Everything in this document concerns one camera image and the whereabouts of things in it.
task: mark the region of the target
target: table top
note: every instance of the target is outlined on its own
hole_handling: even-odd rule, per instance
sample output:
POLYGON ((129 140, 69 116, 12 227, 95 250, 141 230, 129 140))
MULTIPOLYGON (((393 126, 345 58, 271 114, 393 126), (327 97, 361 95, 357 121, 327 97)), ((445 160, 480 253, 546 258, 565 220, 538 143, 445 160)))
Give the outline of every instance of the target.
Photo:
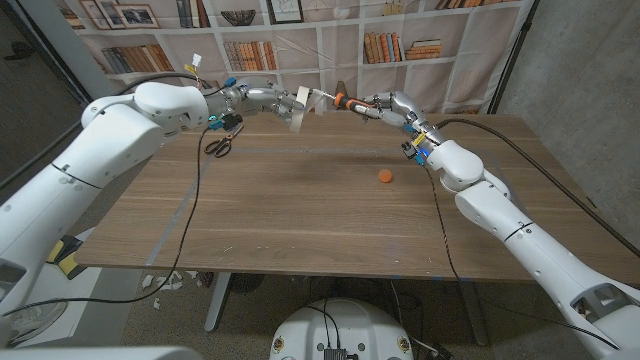
MULTIPOLYGON (((463 117, 502 132, 586 199, 520 118, 463 117)), ((454 278, 429 178, 400 150, 406 134, 344 112, 309 114, 300 134, 288 132, 270 114, 246 118, 244 124, 229 155, 212 158, 206 167, 179 268, 454 278), (378 180, 383 168, 393 173, 390 183, 378 180)), ((501 140, 464 124, 450 124, 442 133, 480 155, 485 167, 510 185, 516 203, 525 204, 534 221, 587 265, 619 281, 640 283, 636 256, 501 140)), ((149 267, 171 267, 193 197, 175 221, 172 217, 194 184, 199 135, 185 132, 151 158, 80 248, 80 264, 144 268, 158 248, 149 267)), ((204 143, 223 135, 209 132, 204 143)), ((500 241, 459 213, 454 195, 434 179, 458 274, 481 281, 531 280, 500 241)))

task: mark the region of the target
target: table leg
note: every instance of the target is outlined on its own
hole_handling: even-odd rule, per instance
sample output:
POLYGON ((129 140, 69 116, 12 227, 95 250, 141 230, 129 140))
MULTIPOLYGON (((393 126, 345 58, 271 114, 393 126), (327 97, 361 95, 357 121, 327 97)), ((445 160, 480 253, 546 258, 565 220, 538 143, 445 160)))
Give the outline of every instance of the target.
POLYGON ((467 308, 467 316, 471 324, 473 338, 478 346, 489 345, 489 337, 487 336, 487 328, 484 323, 482 308, 476 293, 476 286, 471 281, 460 282, 460 291, 464 306, 467 308))
POLYGON ((216 285, 213 288, 213 296, 211 297, 211 305, 209 305, 209 312, 207 313, 207 319, 204 323, 205 331, 215 331, 218 328, 220 317, 222 317, 222 310, 224 309, 224 303, 229 294, 229 280, 231 279, 231 273, 218 273, 216 279, 216 285))

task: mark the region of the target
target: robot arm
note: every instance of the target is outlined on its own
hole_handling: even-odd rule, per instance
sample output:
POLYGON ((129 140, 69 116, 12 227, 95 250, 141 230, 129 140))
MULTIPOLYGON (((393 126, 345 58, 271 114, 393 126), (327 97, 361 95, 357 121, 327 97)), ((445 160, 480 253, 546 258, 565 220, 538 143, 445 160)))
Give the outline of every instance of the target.
MULTIPOLYGON (((455 203, 460 212, 509 249, 570 324, 610 341, 623 351, 637 351, 640 291, 591 269, 523 214, 510 201, 507 186, 484 169, 482 160, 455 141, 445 139, 406 94, 376 94, 364 101, 341 94, 327 96, 336 107, 345 106, 363 116, 403 126, 412 133, 412 141, 403 144, 407 157, 435 171, 441 170, 440 182, 456 193, 455 203)), ((582 332, 575 333, 595 358, 616 355, 617 351, 604 342, 582 332)))
POLYGON ((150 82, 134 94, 91 103, 73 143, 0 207, 0 314, 23 304, 55 241, 100 191, 175 139, 183 126, 204 126, 210 114, 258 111, 287 122, 293 109, 302 108, 284 89, 260 79, 240 80, 211 96, 194 87, 150 82))

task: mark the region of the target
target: scissors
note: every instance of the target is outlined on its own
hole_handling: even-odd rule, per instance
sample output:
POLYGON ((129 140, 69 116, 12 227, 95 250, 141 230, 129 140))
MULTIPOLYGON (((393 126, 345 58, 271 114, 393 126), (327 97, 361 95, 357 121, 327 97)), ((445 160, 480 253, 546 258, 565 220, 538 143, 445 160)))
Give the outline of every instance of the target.
POLYGON ((204 148, 204 153, 207 155, 213 154, 213 156, 217 158, 227 155, 229 151, 231 151, 231 140, 235 139, 242 129, 244 129, 244 125, 238 125, 231 134, 207 145, 207 147, 204 148))

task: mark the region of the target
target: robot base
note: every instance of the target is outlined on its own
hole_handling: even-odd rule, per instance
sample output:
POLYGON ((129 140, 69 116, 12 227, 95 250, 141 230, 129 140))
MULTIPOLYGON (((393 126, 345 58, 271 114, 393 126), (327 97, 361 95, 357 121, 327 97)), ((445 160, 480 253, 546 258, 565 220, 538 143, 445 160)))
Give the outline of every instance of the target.
MULTIPOLYGON (((324 300, 309 306, 323 310, 324 300)), ((336 322, 340 335, 340 348, 336 329, 324 314, 303 307, 285 320, 271 343, 271 360, 325 359, 390 359, 411 360, 413 352, 406 331, 389 314, 363 301, 336 298, 327 301, 326 313, 336 322), (327 329, 331 350, 327 344, 327 329)))

